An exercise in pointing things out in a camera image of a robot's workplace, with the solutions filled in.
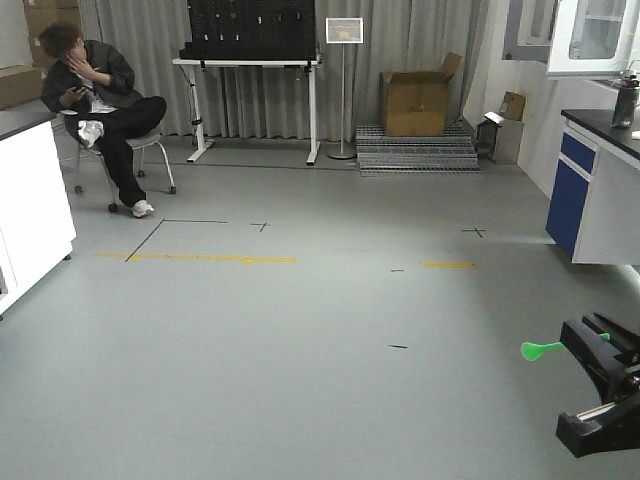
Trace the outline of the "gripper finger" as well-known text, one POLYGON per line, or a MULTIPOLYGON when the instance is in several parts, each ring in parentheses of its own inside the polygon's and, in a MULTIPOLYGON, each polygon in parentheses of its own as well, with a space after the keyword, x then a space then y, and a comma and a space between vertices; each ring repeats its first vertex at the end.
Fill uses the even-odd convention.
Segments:
POLYGON ((639 395, 558 417, 556 437, 576 458, 639 448, 639 395))
POLYGON ((592 380, 602 403, 639 392, 639 332, 594 312, 565 321, 561 343, 592 380))

